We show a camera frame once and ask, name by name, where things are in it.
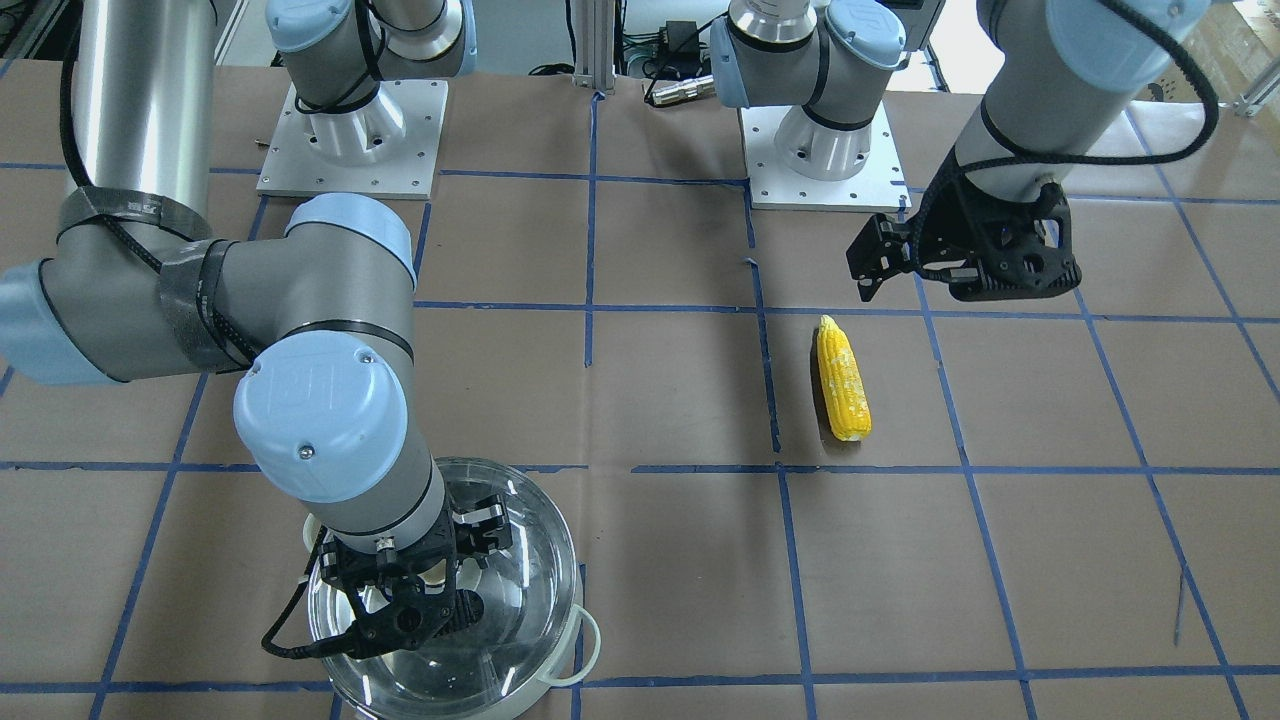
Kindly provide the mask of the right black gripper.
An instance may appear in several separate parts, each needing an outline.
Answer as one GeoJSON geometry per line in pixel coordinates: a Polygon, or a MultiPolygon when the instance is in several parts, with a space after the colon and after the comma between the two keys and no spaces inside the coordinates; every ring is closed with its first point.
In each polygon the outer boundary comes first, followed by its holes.
{"type": "Polygon", "coordinates": [[[371,659],[420,650],[477,624],[484,602],[477,592],[458,588],[457,571],[463,560],[484,562],[511,544],[500,495],[484,496],[471,507],[447,502],[435,527],[404,548],[383,539],[366,555],[325,541],[320,578],[348,601],[355,618],[340,634],[319,641],[319,657],[371,659]]]}

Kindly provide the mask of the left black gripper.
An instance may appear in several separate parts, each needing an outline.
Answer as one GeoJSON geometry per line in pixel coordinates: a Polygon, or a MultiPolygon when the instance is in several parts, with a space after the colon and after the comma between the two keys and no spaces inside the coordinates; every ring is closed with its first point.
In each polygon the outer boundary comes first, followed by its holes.
{"type": "Polygon", "coordinates": [[[1010,202],[957,179],[906,222],[873,215],[846,259],[864,304],[888,278],[911,272],[946,283],[963,302],[1051,299],[1082,282],[1057,183],[1032,202],[1010,202]]]}

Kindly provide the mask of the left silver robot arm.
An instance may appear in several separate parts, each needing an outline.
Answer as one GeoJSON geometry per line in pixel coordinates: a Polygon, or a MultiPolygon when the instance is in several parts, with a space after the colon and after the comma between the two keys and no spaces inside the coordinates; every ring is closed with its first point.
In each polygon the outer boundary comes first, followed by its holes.
{"type": "MultiPolygon", "coordinates": [[[[778,151],[795,172],[851,176],[890,78],[922,50],[920,1],[732,1],[710,23],[713,83],[728,108],[782,108],[778,151]]],[[[873,215],[849,246],[863,301],[914,274],[963,302],[1052,299],[1074,291],[1073,214],[1064,187],[1078,167],[1180,161],[1219,127],[1219,96],[1184,38],[1206,1],[978,1],[975,33],[992,45],[973,61],[946,47],[938,94],[979,97],[915,214],[873,215]],[[961,79],[977,69],[986,87],[961,79]],[[1199,101],[1194,136],[1172,150],[1094,147],[1140,92],[1178,70],[1199,101]]]]}

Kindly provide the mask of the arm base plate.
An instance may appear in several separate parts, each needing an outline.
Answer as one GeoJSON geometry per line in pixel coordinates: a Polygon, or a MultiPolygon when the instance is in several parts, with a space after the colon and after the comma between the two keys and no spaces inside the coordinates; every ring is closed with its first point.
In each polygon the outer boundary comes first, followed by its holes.
{"type": "Polygon", "coordinates": [[[751,206],[771,210],[895,213],[911,206],[887,111],[836,131],[799,106],[739,111],[751,206]]]}
{"type": "Polygon", "coordinates": [[[429,200],[448,95],[443,79],[387,81],[369,105],[333,115],[301,113],[291,90],[265,156],[259,193],[429,200]]]}

